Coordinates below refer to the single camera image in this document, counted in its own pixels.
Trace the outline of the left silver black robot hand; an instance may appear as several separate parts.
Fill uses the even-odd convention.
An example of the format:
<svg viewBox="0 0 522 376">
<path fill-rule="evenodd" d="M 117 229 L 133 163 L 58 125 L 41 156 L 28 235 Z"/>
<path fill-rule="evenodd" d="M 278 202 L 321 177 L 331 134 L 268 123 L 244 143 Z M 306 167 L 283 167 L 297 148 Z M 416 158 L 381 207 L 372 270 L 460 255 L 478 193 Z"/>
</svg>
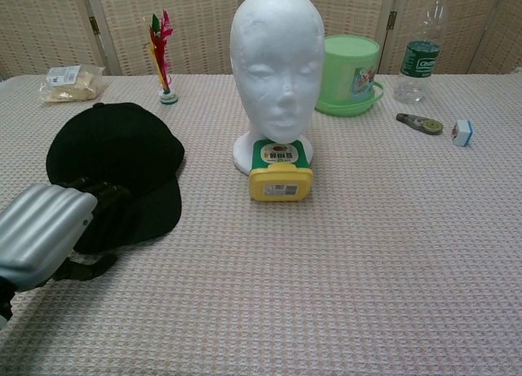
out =
<svg viewBox="0 0 522 376">
<path fill-rule="evenodd" d="M 26 188 L 1 212 L 1 291 L 25 292 L 50 279 L 88 281 L 107 272 L 114 255 L 93 264 L 69 255 L 100 214 L 130 198 L 122 186 L 86 178 Z"/>
</svg>

